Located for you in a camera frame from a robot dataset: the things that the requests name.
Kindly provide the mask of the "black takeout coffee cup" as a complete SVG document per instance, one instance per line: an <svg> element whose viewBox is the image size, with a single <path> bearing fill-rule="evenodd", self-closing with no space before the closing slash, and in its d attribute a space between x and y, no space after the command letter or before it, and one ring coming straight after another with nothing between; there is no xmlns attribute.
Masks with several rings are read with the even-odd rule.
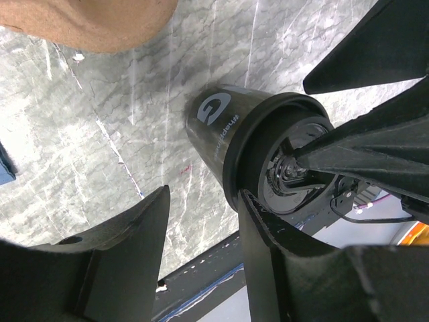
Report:
<svg viewBox="0 0 429 322"><path fill-rule="evenodd" d="M213 85L186 107L186 133L217 181L223 183L223 166L237 128L269 93L235 85Z"/></svg>

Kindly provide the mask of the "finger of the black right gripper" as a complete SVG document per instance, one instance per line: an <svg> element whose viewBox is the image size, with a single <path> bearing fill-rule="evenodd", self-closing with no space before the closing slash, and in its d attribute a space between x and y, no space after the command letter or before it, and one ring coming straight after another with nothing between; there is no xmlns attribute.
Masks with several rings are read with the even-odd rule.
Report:
<svg viewBox="0 0 429 322"><path fill-rule="evenodd" d="M428 1L377 1L304 78L323 94L428 75Z"/></svg>
<svg viewBox="0 0 429 322"><path fill-rule="evenodd" d="M428 116L378 123L360 117L296 150L303 168L366 180L428 200Z"/></svg>

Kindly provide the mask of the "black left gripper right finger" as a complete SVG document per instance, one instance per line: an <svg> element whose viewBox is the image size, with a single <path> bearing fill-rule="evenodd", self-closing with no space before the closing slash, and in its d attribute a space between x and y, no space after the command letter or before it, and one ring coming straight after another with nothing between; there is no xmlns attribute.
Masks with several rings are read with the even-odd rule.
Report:
<svg viewBox="0 0 429 322"><path fill-rule="evenodd" d="M253 321L427 321L426 246L330 246L239 192Z"/></svg>

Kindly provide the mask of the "black cup lid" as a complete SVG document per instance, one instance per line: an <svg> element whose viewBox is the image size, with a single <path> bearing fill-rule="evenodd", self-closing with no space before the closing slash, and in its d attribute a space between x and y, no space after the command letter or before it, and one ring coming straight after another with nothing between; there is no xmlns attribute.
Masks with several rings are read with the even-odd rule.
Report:
<svg viewBox="0 0 429 322"><path fill-rule="evenodd" d="M257 104L227 149L223 187L228 202L236 209L238 191L245 189L281 216L315 208L338 177L300 167L294 152L332 129L325 108L307 95L282 93Z"/></svg>

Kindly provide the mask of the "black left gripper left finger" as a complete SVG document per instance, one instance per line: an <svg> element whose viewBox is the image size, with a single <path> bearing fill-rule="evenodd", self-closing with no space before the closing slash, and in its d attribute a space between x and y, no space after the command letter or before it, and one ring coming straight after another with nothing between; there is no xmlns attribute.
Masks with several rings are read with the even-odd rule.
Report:
<svg viewBox="0 0 429 322"><path fill-rule="evenodd" d="M150 321L170 211L161 186L57 244L1 242L2 321Z"/></svg>

